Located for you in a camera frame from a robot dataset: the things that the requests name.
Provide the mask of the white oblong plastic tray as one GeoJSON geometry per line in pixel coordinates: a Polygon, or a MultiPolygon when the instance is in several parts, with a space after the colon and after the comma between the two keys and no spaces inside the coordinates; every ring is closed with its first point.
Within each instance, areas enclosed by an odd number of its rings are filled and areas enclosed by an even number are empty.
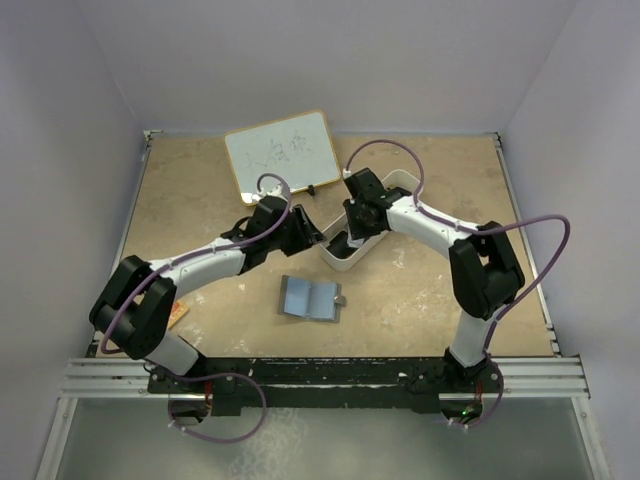
{"type": "MultiPolygon", "coordinates": [[[[416,187],[419,185],[419,179],[405,170],[396,169],[382,178],[381,183],[386,190],[390,190],[394,187],[400,187],[407,190],[409,193],[413,193],[416,187]]],[[[338,272],[346,272],[350,270],[388,234],[388,231],[385,231],[376,236],[369,237],[369,240],[360,249],[350,248],[349,258],[335,258],[327,251],[326,247],[328,246],[329,241],[342,230],[346,230],[349,234],[349,227],[345,213],[342,213],[336,220],[334,220],[328,227],[323,230],[323,234],[325,235],[325,242],[322,243],[320,247],[320,257],[331,268],[338,272]]]]}

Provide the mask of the grey card holder wallet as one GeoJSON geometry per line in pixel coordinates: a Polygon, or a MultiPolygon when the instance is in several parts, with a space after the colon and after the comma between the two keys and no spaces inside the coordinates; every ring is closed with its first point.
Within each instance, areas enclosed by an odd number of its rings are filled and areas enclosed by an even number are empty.
{"type": "Polygon", "coordinates": [[[339,323],[347,299],[335,282],[313,282],[283,275],[277,313],[317,323],[339,323]]]}

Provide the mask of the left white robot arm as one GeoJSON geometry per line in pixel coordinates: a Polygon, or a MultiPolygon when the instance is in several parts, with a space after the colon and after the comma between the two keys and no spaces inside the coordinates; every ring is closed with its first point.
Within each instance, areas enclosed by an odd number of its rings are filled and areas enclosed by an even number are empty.
{"type": "Polygon", "coordinates": [[[174,302],[252,270],[273,251],[290,257],[324,240],[302,205],[267,196],[250,216],[204,247],[150,262],[126,257],[92,307],[89,322],[103,334],[105,355],[124,353],[160,365],[182,391],[194,392],[205,382],[204,356],[168,329],[174,302]],[[108,350],[107,342],[116,347],[108,350]]]}

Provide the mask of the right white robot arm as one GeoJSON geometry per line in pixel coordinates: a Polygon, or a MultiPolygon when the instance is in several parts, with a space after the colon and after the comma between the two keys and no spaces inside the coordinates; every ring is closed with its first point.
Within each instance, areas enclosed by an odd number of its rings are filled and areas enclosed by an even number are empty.
{"type": "Polygon", "coordinates": [[[489,337],[498,314],[513,304],[525,283],[524,273],[501,225],[478,226],[428,206],[419,199],[423,182],[396,169],[379,179],[370,169],[343,172],[350,197],[344,213],[325,230],[321,258],[346,272],[388,233],[404,234],[449,262],[460,319],[445,366],[446,383],[467,391],[480,379],[489,337]]]}

